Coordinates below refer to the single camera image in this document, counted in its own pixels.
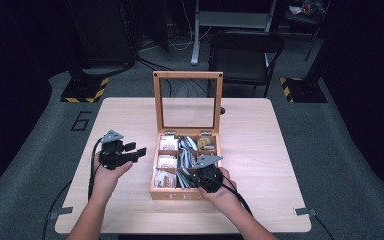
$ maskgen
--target hand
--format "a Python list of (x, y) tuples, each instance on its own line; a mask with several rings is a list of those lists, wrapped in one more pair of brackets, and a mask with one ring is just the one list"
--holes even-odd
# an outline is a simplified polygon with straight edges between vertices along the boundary
[(129, 161), (124, 165), (114, 169), (108, 170), (99, 163), (99, 152), (94, 157), (94, 171), (95, 180), (93, 185), (93, 191), (91, 200), (99, 200), (100, 202), (107, 203), (110, 199), (115, 187), (117, 186), (118, 179), (123, 176), (124, 173), (132, 168), (133, 162)]
[[(235, 189), (236, 182), (230, 180), (230, 182), (232, 182), (233, 184), (232, 186), (232, 184), (226, 179), (230, 179), (229, 171), (222, 167), (220, 167), (219, 169), (224, 176), (223, 184), (232, 189)], [(207, 193), (207, 191), (205, 191), (201, 187), (199, 187), (198, 190), (204, 199), (207, 199), (212, 202), (214, 206), (223, 214), (227, 214), (229, 210), (233, 210), (236, 207), (242, 208), (242, 205), (238, 198), (223, 186), (221, 186), (220, 189), (217, 190), (217, 192), (215, 193)]]

